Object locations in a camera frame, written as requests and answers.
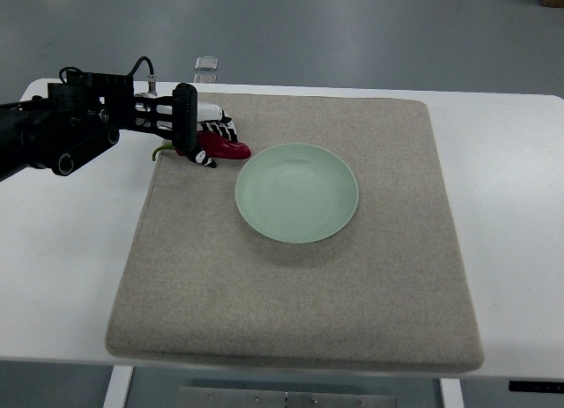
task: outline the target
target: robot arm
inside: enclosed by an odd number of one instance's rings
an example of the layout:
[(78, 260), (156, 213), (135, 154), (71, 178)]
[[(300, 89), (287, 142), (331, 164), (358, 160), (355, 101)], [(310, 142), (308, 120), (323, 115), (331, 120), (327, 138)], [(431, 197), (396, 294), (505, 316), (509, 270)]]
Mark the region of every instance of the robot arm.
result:
[(24, 167), (71, 174), (114, 146), (119, 130), (169, 139), (191, 161), (215, 167), (197, 141), (196, 88), (179, 84), (172, 96), (135, 95), (133, 73), (144, 60), (151, 68), (151, 91), (152, 65), (141, 57), (125, 76), (64, 68), (62, 83), (48, 84), (47, 98), (0, 106), (0, 181)]

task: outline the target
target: cable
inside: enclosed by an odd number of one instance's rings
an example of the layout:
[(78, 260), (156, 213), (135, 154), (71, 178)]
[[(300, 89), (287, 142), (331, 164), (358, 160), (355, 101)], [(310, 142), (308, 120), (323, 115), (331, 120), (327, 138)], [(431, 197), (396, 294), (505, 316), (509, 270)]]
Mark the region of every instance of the cable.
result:
[(63, 73), (67, 72), (67, 71), (76, 71), (78, 73), (83, 73), (83, 71), (81, 69), (79, 69), (78, 67), (63, 67), (62, 69), (59, 70), (59, 79), (61, 79), (61, 82), (63, 82), (64, 84), (67, 83), (66, 80), (64, 80), (63, 78)]
[(139, 66), (141, 65), (142, 62), (147, 62), (147, 64), (149, 65), (149, 74), (150, 75), (155, 74), (155, 70), (152, 68), (152, 63), (151, 63), (151, 60), (149, 60), (149, 57), (142, 56), (142, 57), (139, 57), (139, 59), (137, 60), (137, 63), (135, 63), (135, 66), (133, 66), (133, 69), (131, 69), (131, 71), (127, 74), (127, 76), (133, 76), (135, 74), (135, 72), (137, 71), (137, 69), (139, 69)]

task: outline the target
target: metal bracket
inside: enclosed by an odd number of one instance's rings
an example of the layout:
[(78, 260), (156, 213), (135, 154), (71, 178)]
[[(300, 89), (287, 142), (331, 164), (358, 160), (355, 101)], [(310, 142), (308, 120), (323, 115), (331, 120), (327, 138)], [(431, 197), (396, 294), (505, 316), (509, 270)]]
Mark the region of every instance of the metal bracket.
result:
[(216, 70), (218, 68), (218, 58), (211, 56), (198, 57), (194, 70)]
[(180, 387), (177, 408), (397, 408), (394, 397)]

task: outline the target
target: mat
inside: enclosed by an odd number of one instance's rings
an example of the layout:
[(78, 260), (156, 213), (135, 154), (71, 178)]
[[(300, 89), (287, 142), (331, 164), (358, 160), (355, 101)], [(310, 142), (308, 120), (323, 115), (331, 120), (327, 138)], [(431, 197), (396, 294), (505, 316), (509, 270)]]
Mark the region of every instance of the mat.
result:
[(200, 94), (254, 153), (288, 142), (341, 157), (349, 224), (290, 244), (252, 229), (234, 186), (174, 152), (157, 161), (115, 299), (117, 356), (197, 364), (455, 373), (483, 361), (427, 106), (414, 100)]

